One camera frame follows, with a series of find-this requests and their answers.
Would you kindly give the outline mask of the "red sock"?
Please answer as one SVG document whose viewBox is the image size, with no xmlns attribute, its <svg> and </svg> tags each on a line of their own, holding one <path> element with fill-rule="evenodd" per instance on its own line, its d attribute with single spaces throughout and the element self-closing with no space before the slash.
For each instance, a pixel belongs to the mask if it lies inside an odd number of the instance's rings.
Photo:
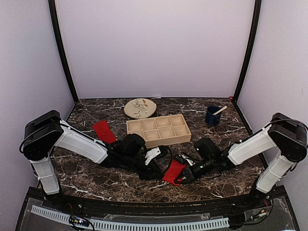
<svg viewBox="0 0 308 231">
<path fill-rule="evenodd" d="M 175 179 L 186 166 L 187 166 L 186 164 L 184 165 L 180 164 L 178 161 L 173 159 L 171 162 L 171 166 L 169 167 L 167 172 L 164 174 L 162 180 L 170 184 L 180 186 L 180 184 L 175 183 Z"/>
</svg>

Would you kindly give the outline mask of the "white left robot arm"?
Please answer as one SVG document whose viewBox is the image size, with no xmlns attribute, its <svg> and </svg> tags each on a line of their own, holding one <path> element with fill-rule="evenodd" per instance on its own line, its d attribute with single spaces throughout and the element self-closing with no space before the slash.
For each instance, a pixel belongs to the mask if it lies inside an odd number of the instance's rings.
<svg viewBox="0 0 308 231">
<path fill-rule="evenodd" d="M 127 168 L 141 180 L 160 179 L 163 172 L 157 164 L 146 163 L 145 140 L 138 134 L 128 134 L 111 144 L 96 140 L 73 128 L 51 110 L 25 127 L 25 136 L 19 151 L 32 164 L 49 202 L 58 210 L 68 206 L 60 183 L 54 173 L 50 152 L 54 147 L 67 149 L 103 167 Z"/>
</svg>

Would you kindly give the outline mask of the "red sock near left arm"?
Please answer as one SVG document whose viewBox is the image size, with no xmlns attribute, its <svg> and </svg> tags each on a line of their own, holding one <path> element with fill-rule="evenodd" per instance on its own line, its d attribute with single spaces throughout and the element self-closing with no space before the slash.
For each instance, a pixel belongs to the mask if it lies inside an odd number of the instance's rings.
<svg viewBox="0 0 308 231">
<path fill-rule="evenodd" d="M 100 121 L 94 124 L 92 127 L 101 141 L 107 143 L 113 143 L 117 141 L 106 120 Z"/>
</svg>

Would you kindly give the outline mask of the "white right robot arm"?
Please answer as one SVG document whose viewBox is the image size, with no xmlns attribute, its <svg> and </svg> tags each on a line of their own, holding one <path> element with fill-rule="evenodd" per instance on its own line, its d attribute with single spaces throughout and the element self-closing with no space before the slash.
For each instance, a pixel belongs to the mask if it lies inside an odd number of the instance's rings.
<svg viewBox="0 0 308 231">
<path fill-rule="evenodd" d="M 278 148 L 278 154 L 257 178 L 251 194 L 245 199 L 245 204 L 250 209 L 255 209 L 263 203 L 264 195 L 269 193 L 292 167 L 306 158 L 308 127 L 298 120 L 276 113 L 259 131 L 225 150 L 220 150 L 210 138 L 198 140 L 194 148 L 202 159 L 185 167 L 175 178 L 175 183 L 190 183 L 214 169 L 220 172 L 231 170 L 264 151 Z"/>
</svg>

